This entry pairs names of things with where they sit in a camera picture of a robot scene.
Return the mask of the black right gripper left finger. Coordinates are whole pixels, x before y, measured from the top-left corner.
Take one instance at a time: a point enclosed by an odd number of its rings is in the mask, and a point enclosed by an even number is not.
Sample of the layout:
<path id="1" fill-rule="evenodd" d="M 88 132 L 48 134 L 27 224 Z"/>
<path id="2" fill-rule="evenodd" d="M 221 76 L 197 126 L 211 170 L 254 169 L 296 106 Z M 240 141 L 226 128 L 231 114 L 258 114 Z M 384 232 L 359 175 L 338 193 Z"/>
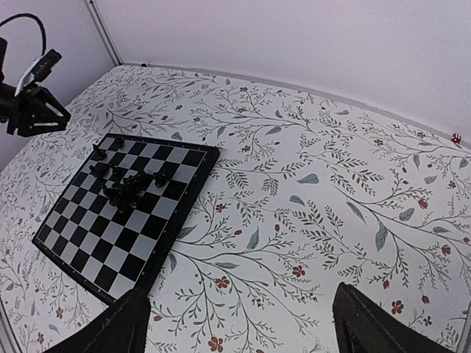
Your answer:
<path id="1" fill-rule="evenodd" d="M 144 352 L 150 301 L 140 289 L 127 291 L 103 313 L 49 352 Z"/>

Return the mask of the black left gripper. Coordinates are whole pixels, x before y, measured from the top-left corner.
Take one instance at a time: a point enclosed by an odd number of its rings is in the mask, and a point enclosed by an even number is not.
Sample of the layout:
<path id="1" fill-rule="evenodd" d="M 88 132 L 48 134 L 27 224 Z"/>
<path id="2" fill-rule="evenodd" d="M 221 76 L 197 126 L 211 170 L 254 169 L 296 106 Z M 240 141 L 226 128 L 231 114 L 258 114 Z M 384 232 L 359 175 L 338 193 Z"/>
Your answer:
<path id="1" fill-rule="evenodd" d="M 47 88 L 32 86 L 17 96 L 15 87 L 4 83 L 7 41 L 1 38 L 1 123 L 7 134 L 36 136 L 65 130 L 71 114 Z"/>

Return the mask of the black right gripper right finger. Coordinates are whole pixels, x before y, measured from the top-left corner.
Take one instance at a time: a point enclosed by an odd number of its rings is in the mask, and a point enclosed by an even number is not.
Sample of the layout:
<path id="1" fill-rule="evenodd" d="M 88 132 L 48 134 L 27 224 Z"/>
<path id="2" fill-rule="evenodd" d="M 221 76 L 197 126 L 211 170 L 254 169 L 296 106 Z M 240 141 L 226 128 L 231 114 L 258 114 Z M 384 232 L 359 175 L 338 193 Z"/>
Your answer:
<path id="1" fill-rule="evenodd" d="M 448 352 L 390 316 L 352 285 L 339 283 L 333 300 L 339 352 Z"/>

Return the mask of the black silver chess board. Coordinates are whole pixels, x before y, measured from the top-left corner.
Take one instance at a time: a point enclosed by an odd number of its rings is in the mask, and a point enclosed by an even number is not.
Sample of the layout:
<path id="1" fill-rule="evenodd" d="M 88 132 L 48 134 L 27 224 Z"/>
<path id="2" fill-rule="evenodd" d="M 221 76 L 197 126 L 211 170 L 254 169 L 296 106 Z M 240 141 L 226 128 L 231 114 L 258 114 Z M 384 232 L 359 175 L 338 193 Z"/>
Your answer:
<path id="1" fill-rule="evenodd" d="M 32 240 L 61 271 L 106 304 L 133 288 L 153 286 L 220 155 L 215 146 L 119 134 L 106 134 L 97 144 L 115 136 L 172 147 L 165 162 L 169 183 L 159 190 L 151 185 L 151 198 L 141 200 L 144 207 L 118 213 L 108 203 L 94 203 L 94 196 L 79 187 L 88 175 L 90 155 Z"/>

